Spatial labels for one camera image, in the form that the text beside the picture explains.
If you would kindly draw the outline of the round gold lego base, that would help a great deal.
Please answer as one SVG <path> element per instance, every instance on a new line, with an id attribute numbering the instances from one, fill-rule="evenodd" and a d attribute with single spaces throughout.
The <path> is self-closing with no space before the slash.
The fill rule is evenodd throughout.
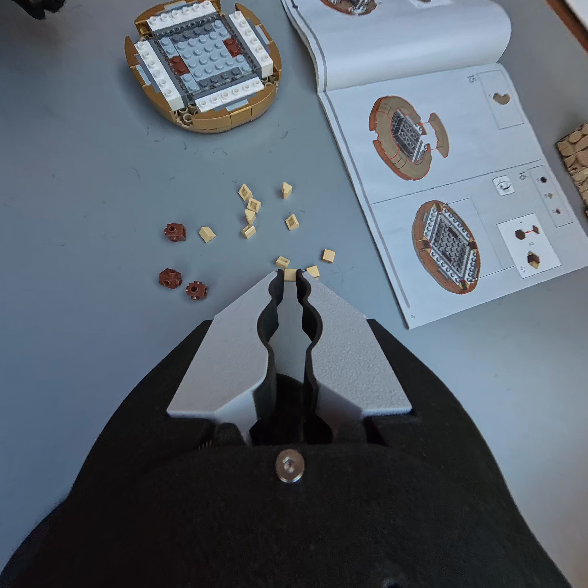
<path id="1" fill-rule="evenodd" d="M 236 3 L 175 1 L 135 20 L 129 68 L 157 111 L 176 126 L 221 133 L 258 119 L 273 103 L 281 56 L 261 21 Z"/>

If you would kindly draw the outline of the brown wooden strip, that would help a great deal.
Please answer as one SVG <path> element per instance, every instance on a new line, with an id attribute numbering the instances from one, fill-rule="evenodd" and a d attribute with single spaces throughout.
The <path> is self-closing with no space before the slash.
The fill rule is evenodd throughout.
<path id="1" fill-rule="evenodd" d="M 587 26 L 583 24 L 568 1 L 546 2 L 574 36 L 587 34 Z"/>

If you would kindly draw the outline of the black lego set box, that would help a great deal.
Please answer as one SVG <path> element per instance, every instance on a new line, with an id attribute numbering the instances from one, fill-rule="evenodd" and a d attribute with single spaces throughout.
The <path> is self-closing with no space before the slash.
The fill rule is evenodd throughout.
<path id="1" fill-rule="evenodd" d="M 556 143 L 563 163 L 573 181 L 587 215 L 587 128 L 588 123 L 575 129 Z"/>

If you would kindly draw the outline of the lego instruction booklet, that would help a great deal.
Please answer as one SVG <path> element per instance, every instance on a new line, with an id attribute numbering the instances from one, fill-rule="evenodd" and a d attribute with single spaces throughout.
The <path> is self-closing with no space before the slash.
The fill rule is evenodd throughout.
<path id="1" fill-rule="evenodd" d="M 408 327 L 587 266 L 492 1 L 283 1 Z"/>

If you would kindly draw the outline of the scatter of tan lego pieces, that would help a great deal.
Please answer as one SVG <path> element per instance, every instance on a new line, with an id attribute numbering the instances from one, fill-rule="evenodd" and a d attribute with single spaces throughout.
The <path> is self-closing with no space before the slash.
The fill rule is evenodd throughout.
<path id="1" fill-rule="evenodd" d="M 290 197 L 293 190 L 293 186 L 290 185 L 288 182 L 283 182 L 282 184 L 282 196 L 284 199 Z M 249 239 L 253 235 L 256 234 L 256 228 L 254 226 L 254 222 L 256 220 L 257 213 L 261 209 L 261 202 L 255 199 L 252 195 L 252 191 L 246 184 L 243 184 L 239 190 L 238 194 L 241 199 L 246 202 L 246 207 L 244 210 L 245 218 L 246 218 L 246 226 L 241 230 L 241 234 L 246 238 Z M 205 243 L 208 243 L 212 239 L 216 237 L 216 234 L 209 226 L 202 226 L 199 230 L 199 236 L 204 240 Z M 321 260 L 327 263 L 333 263 L 335 258 L 336 252 L 330 249 L 324 249 Z M 284 258 L 283 256 L 279 256 L 275 261 L 275 267 L 281 270 L 285 268 L 290 268 L 290 260 Z M 306 272 L 311 275 L 312 277 L 319 277 L 320 272 L 318 267 L 310 266 L 306 269 Z"/>

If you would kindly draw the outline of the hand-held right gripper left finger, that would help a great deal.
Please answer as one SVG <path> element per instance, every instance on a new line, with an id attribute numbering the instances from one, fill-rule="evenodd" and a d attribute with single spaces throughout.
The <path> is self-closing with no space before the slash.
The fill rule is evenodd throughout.
<path id="1" fill-rule="evenodd" d="M 269 339 L 278 328 L 282 271 L 269 273 L 211 322 L 167 413 L 234 423 L 249 432 L 276 402 Z"/>

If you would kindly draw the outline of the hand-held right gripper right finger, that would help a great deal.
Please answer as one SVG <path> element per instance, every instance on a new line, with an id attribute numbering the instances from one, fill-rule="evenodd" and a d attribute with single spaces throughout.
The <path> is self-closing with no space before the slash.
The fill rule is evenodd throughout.
<path id="1" fill-rule="evenodd" d="M 406 414 L 412 406 L 362 313 L 317 279 L 297 271 L 306 400 L 331 428 L 369 416 Z"/>

